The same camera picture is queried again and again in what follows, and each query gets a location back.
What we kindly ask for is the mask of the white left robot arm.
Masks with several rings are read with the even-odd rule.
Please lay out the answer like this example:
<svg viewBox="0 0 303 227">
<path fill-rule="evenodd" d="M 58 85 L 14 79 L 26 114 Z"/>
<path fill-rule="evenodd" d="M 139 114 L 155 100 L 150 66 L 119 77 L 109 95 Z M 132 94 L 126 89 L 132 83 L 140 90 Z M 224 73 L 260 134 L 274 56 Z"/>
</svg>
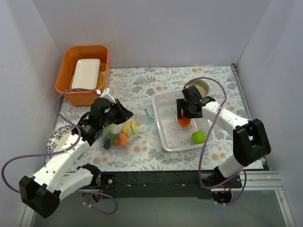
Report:
<svg viewBox="0 0 303 227">
<path fill-rule="evenodd" d="M 122 124 L 133 116 L 119 100 L 97 98 L 71 131 L 62 146 L 62 153 L 52 158 L 31 177 L 19 181 L 21 200 L 43 218 L 52 215 L 60 201 L 82 187 L 96 189 L 101 186 L 101 171 L 94 165 L 85 164 L 65 176 L 69 168 L 112 124 Z"/>
</svg>

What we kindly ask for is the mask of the yellow pear toy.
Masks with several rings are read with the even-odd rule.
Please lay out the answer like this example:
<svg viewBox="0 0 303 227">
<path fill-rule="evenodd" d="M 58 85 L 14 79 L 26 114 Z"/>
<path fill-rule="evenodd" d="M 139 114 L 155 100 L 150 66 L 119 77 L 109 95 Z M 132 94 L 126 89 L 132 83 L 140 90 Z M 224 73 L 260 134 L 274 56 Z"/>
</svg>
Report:
<svg viewBox="0 0 303 227">
<path fill-rule="evenodd" d="M 127 136 L 134 136 L 137 133 L 137 123 L 135 120 L 128 120 L 122 126 L 122 133 Z"/>
</svg>

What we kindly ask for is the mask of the green fruit toy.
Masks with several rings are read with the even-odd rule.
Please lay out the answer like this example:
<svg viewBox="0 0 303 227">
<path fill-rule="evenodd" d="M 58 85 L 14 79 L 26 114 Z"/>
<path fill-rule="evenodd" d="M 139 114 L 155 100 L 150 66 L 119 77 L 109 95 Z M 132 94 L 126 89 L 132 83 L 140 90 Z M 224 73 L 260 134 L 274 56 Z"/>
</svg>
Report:
<svg viewBox="0 0 303 227">
<path fill-rule="evenodd" d="M 191 139 L 194 144 L 202 144 L 205 142 L 205 134 L 203 131 L 195 131 L 192 133 Z"/>
</svg>

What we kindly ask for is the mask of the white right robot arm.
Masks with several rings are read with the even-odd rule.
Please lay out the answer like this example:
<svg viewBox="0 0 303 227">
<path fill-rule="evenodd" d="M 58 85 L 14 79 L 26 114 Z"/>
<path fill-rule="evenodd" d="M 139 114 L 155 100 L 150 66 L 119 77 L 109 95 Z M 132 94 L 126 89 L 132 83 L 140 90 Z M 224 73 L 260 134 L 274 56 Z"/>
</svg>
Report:
<svg viewBox="0 0 303 227">
<path fill-rule="evenodd" d="M 271 153 L 271 146 L 261 120 L 237 116 L 223 108 L 212 97 L 202 97 L 195 86 L 184 88 L 182 94 L 184 97 L 177 99 L 178 119 L 206 118 L 232 136 L 232 155 L 217 166 L 212 175 L 199 180 L 201 187 L 225 188 L 243 168 Z"/>
</svg>

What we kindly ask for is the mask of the peach toy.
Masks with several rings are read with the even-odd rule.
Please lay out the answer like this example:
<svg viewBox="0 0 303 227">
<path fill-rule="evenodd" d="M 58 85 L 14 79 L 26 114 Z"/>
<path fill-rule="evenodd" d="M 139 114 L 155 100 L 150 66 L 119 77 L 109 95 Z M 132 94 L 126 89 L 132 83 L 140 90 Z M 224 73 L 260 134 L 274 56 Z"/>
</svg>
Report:
<svg viewBox="0 0 303 227">
<path fill-rule="evenodd" d="M 129 138 L 123 133 L 119 133 L 115 138 L 115 145 L 121 148 L 127 147 L 129 144 Z"/>
</svg>

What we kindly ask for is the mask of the dark grape bunch toy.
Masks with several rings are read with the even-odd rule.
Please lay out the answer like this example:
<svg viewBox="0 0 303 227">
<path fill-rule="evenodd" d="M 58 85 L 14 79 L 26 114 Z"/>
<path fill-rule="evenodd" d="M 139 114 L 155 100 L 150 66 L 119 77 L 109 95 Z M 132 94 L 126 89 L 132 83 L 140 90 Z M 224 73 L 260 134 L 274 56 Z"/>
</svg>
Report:
<svg viewBox="0 0 303 227">
<path fill-rule="evenodd" d="M 106 150 L 110 150 L 113 143 L 114 143 L 113 139 L 106 137 L 103 139 L 103 148 Z"/>
</svg>

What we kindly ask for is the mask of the white radish toy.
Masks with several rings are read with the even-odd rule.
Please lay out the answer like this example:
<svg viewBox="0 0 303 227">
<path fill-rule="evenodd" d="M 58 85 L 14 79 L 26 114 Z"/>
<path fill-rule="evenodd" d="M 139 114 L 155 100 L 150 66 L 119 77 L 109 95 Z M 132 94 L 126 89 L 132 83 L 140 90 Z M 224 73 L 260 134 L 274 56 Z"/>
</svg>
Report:
<svg viewBox="0 0 303 227">
<path fill-rule="evenodd" d="M 111 133 L 116 135 L 119 134 L 122 131 L 122 125 L 113 125 L 112 129 L 111 129 Z"/>
</svg>

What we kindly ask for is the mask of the orange fruit toy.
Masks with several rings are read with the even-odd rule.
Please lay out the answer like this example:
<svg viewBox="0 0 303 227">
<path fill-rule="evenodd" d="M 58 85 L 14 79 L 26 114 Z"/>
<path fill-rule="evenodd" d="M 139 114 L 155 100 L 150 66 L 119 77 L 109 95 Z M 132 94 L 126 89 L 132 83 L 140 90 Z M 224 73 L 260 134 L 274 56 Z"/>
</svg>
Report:
<svg viewBox="0 0 303 227">
<path fill-rule="evenodd" d="M 187 118 L 178 119 L 178 123 L 182 126 L 187 126 L 191 123 L 191 119 L 187 119 Z"/>
</svg>

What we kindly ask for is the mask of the clear zip top bag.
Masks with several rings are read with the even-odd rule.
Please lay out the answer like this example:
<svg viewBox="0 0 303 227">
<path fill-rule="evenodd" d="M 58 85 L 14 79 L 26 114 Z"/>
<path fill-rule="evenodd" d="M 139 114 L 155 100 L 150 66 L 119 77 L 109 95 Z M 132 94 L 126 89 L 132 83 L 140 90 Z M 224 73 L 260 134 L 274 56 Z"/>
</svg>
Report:
<svg viewBox="0 0 303 227">
<path fill-rule="evenodd" d="M 105 128 L 98 147 L 106 151 L 126 148 L 151 130 L 152 118 L 146 108 L 131 108 L 133 116 L 126 122 Z"/>
</svg>

